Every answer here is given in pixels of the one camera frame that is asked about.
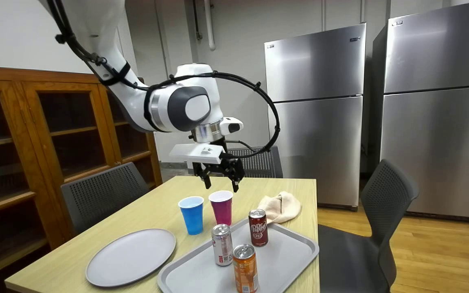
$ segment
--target refrigerator door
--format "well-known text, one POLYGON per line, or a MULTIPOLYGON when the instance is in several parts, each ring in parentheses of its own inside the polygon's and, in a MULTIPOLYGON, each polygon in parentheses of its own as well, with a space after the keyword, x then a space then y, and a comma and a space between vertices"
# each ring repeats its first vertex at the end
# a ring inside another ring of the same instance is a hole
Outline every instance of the refrigerator door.
POLYGON ((469 86, 469 4, 390 19, 385 92, 469 86))
POLYGON ((277 104, 284 177, 318 178, 320 203, 359 204, 362 107, 362 95, 277 104))
POLYGON ((266 42, 268 90, 274 100, 364 92, 365 24, 266 42))
POLYGON ((385 95, 382 157, 417 180, 412 211, 469 216, 469 87, 385 95))

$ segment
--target red cup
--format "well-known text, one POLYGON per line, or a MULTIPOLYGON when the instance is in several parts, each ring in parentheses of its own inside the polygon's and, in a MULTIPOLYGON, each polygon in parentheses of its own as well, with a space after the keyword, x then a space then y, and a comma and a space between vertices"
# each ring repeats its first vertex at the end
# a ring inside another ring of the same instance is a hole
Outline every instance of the red cup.
POLYGON ((232 204, 233 204, 233 191, 232 190, 217 190, 209 195, 212 201, 217 224, 225 222, 232 224, 232 204))

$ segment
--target soda can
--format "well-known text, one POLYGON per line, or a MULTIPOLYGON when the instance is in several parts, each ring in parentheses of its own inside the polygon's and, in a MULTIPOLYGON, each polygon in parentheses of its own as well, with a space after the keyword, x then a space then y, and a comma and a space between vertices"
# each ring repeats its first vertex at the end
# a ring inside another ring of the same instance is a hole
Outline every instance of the soda can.
POLYGON ((259 287, 256 252, 251 243, 240 243, 233 250, 235 281, 238 293, 255 293, 259 287))
POLYGON ((251 229, 251 242, 256 247, 268 245, 268 216, 266 209, 251 209, 250 211, 250 229, 251 229))
POLYGON ((215 263, 219 266, 227 266, 233 263, 233 239, 232 229, 228 224, 214 226, 214 250, 215 250, 215 263))

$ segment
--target wooden cabinet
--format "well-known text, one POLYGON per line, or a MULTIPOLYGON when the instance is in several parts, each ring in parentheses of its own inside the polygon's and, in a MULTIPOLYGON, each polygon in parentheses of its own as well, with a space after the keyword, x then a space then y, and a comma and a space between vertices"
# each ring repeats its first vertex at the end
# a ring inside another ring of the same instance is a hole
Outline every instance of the wooden cabinet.
POLYGON ((162 183, 154 133, 95 76, 0 68, 0 268, 74 234, 61 183, 126 160, 162 183))

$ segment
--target gray tray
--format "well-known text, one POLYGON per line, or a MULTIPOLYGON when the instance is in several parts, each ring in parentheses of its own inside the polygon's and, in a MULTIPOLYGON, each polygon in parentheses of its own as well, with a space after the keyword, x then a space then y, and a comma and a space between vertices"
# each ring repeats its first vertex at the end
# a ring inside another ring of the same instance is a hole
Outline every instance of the gray tray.
MULTIPOLYGON (((251 242, 248 219, 232 226, 232 234, 233 245, 251 242)), ((318 252, 320 247, 313 240, 281 224, 271 224, 269 243, 256 247, 259 291, 285 291, 316 258, 318 252)), ((157 281, 165 293, 237 291, 235 268, 233 265, 215 265, 212 240, 199 245, 183 258, 168 263, 158 273, 157 281)))

